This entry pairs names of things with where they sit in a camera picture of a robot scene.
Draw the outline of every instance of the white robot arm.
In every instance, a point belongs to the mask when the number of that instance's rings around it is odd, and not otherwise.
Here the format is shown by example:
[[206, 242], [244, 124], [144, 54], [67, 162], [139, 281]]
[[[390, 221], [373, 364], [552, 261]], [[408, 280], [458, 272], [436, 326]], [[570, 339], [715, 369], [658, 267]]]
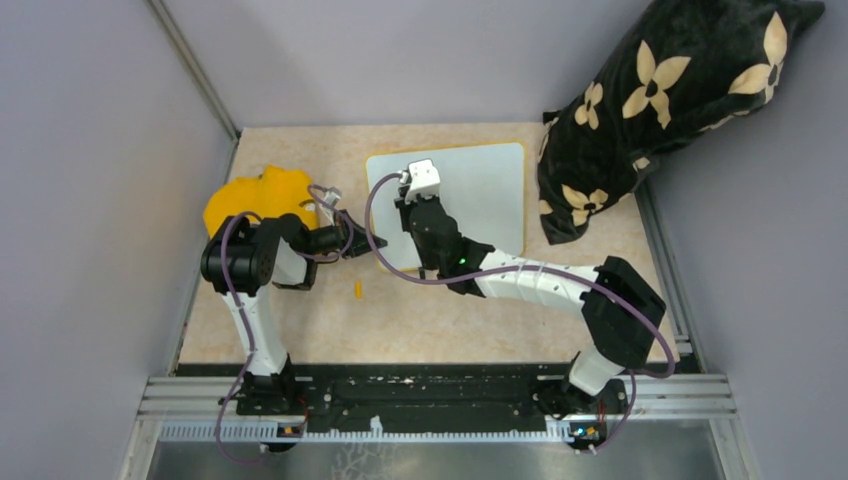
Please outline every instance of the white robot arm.
[[624, 369], [645, 366], [654, 334], [598, 291], [598, 286], [609, 290], [658, 327], [665, 303], [630, 264], [607, 257], [601, 266], [554, 265], [477, 243], [462, 236], [445, 212], [440, 184], [431, 160], [412, 163], [401, 172], [395, 200], [402, 228], [412, 236], [424, 269], [438, 270], [440, 279], [457, 279], [448, 288], [463, 295], [514, 298], [582, 317], [595, 343], [574, 361], [567, 388], [594, 397]]

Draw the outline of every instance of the floral pillowcase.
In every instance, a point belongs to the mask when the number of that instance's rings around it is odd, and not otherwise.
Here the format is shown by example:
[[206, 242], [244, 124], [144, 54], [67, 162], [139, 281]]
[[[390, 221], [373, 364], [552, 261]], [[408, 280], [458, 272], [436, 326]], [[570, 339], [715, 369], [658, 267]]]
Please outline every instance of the floral pillowcase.
[[774, 96], [787, 51], [824, 12], [799, 0], [655, 0], [586, 91], [548, 113], [537, 168], [551, 244], [635, 190], [658, 160]]

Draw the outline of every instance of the small yellow object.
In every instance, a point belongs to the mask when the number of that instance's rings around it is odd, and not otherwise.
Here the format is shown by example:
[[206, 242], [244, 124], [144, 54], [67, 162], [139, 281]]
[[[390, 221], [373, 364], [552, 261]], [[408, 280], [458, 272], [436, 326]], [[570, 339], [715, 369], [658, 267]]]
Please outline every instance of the small yellow object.
[[306, 228], [318, 228], [316, 205], [307, 188], [312, 179], [302, 170], [268, 165], [259, 177], [239, 177], [212, 195], [203, 211], [206, 231], [212, 237], [224, 220], [244, 211], [262, 218], [294, 213]]

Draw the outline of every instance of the black mounting plate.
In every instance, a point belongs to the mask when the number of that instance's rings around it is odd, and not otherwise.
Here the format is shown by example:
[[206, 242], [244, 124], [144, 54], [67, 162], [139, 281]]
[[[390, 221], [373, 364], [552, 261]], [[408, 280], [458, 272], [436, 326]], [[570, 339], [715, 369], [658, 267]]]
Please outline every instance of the black mounting plate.
[[[235, 375], [239, 365], [180, 365], [178, 376]], [[380, 417], [387, 433], [544, 431], [545, 412], [534, 394], [557, 389], [570, 364], [292, 365], [309, 430], [367, 432]], [[623, 382], [600, 398], [608, 415], [626, 407]], [[569, 407], [555, 407], [568, 413]], [[597, 413], [597, 405], [581, 406]]]

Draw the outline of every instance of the metal floor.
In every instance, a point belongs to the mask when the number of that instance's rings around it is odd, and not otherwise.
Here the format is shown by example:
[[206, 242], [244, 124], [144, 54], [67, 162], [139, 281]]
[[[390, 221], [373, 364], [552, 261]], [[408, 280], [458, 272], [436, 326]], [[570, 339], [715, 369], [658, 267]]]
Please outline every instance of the metal floor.
[[[255, 445], [228, 446], [249, 459]], [[556, 444], [309, 444], [255, 467], [230, 463], [214, 443], [160, 442], [149, 480], [165, 479], [717, 479], [706, 421], [634, 421], [596, 457]]]

